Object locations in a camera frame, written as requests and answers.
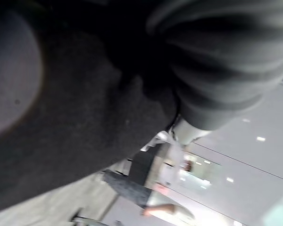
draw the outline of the leg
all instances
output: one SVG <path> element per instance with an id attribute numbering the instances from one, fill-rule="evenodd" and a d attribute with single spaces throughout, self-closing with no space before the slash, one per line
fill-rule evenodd
<path id="1" fill-rule="evenodd" d="M 142 208 L 146 206 L 152 192 L 151 189 L 130 181 L 126 177 L 110 170 L 105 172 L 103 181 L 107 182 L 120 196 L 134 202 Z"/>

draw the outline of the tiled floor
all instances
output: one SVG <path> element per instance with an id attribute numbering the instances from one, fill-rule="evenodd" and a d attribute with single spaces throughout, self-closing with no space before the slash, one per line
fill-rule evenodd
<path id="1" fill-rule="evenodd" d="M 116 193 L 90 175 L 0 212 L 0 226 L 71 226 L 71 216 L 100 219 L 116 198 Z"/>

